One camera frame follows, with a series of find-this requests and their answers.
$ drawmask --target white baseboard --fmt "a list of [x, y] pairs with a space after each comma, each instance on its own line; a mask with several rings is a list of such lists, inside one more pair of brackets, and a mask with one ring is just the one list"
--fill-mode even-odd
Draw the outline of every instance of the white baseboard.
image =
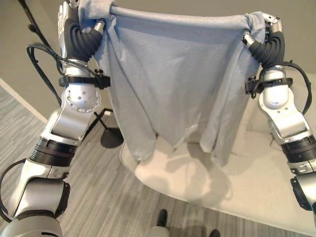
[[47, 118], [45, 118], [41, 113], [39, 113], [32, 105], [30, 105], [25, 99], [22, 98], [11, 86], [9, 86], [4, 80], [0, 78], [0, 86], [3, 87], [14, 99], [16, 99], [20, 104], [22, 104], [26, 109], [28, 109], [34, 116], [36, 116], [43, 123], [47, 123]]

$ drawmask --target gray wall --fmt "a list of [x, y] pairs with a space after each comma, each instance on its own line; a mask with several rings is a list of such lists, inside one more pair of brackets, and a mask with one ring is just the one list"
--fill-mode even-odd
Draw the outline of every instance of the gray wall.
[[[59, 52], [56, 15], [60, 0], [27, 0], [43, 34]], [[309, 73], [316, 73], [316, 1], [315, 0], [118, 0], [122, 7], [162, 13], [225, 16], [261, 10], [282, 19], [286, 39], [285, 59], [294, 59]], [[25, 52], [25, 46], [39, 41], [27, 29], [28, 19], [17, 0], [0, 1], [0, 78], [25, 98], [41, 114], [48, 117], [58, 105], [54, 96], [37, 75]], [[59, 75], [54, 62], [39, 54], [47, 75], [58, 86]], [[106, 92], [103, 106], [109, 107]]]

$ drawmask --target metal bracket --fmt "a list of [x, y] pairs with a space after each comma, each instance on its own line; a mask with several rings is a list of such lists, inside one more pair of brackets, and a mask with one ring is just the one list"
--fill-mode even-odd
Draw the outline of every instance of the metal bracket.
[[259, 109], [263, 111], [270, 119], [269, 125], [278, 144], [284, 144], [293, 141], [297, 136], [302, 138], [311, 133], [304, 116], [296, 109], [294, 105], [294, 95], [288, 88], [288, 101], [279, 109], [270, 109], [264, 103], [264, 92], [259, 98]]

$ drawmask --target fabric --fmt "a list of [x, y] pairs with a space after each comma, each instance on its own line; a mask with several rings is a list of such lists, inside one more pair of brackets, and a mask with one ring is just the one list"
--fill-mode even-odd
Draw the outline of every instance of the fabric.
[[136, 160], [149, 159], [157, 134], [174, 147], [199, 142], [226, 164], [258, 63], [241, 42], [245, 30], [264, 41], [261, 12], [195, 17], [141, 12], [81, 0], [80, 22], [104, 18], [95, 55], [111, 77], [114, 112]]

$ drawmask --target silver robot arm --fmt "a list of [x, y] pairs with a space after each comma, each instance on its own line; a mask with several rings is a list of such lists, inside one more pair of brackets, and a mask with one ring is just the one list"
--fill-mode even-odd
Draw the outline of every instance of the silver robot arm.
[[256, 42], [249, 32], [242, 37], [265, 69], [261, 79], [250, 79], [246, 83], [246, 89], [256, 87], [257, 91], [251, 92], [252, 98], [253, 93], [261, 93], [259, 109], [268, 117], [271, 132], [282, 147], [291, 172], [296, 175], [290, 181], [295, 197], [303, 209], [316, 215], [316, 140], [303, 114], [294, 105], [294, 95], [289, 88], [291, 83], [281, 63], [285, 47], [280, 19], [268, 14], [264, 14], [264, 18], [269, 28], [265, 44]]
[[2, 207], [10, 222], [2, 237], [62, 237], [56, 218], [67, 208], [70, 185], [64, 179], [89, 121], [101, 104], [96, 89], [101, 86], [85, 67], [101, 44], [105, 23], [97, 21], [89, 33], [83, 33], [78, 5], [78, 0], [64, 1], [58, 12], [62, 57], [70, 61], [63, 63], [62, 104], [50, 116], [32, 155], [25, 160], [8, 210]]

